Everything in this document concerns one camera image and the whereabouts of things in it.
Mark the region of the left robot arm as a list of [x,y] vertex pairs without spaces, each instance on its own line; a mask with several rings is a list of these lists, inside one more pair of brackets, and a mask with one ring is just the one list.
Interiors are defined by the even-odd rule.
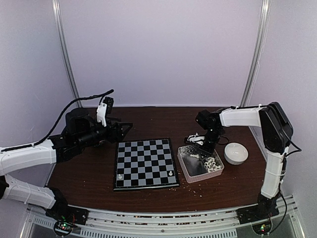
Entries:
[[30,145],[0,151],[0,197],[40,206],[56,220],[71,216],[68,202],[57,188],[39,187],[10,176],[10,172],[43,164],[58,164],[83,153],[84,149],[104,141],[121,142],[132,128],[131,122],[106,118],[106,111],[94,119],[85,108],[76,108],[65,116],[61,134]]

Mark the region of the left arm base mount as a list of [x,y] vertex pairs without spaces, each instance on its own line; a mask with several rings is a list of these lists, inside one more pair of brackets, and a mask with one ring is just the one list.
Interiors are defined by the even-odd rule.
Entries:
[[69,206],[65,199],[57,200],[52,208],[44,210],[46,216],[55,220],[53,231],[58,237],[68,236],[78,225],[85,225],[89,215],[87,209]]

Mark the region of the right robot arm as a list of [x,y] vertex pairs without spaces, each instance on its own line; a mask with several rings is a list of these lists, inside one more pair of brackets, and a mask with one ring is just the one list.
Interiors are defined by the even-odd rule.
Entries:
[[254,215],[264,219],[276,207],[293,136],[293,126],[281,105],[272,102],[264,106],[229,107],[215,112],[203,110],[197,114],[196,122],[206,130],[205,135],[190,135],[186,141],[197,144],[201,150],[210,154],[214,152],[226,127],[255,126],[262,130],[266,168]]

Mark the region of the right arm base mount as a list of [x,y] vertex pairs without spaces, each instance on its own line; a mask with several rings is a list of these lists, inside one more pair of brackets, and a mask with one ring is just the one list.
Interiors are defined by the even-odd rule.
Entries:
[[258,235],[268,235],[272,228],[273,216],[279,215],[276,205],[278,195],[273,198],[267,198],[262,194],[258,195],[257,204],[236,210],[239,223],[255,223],[252,225],[253,231]]

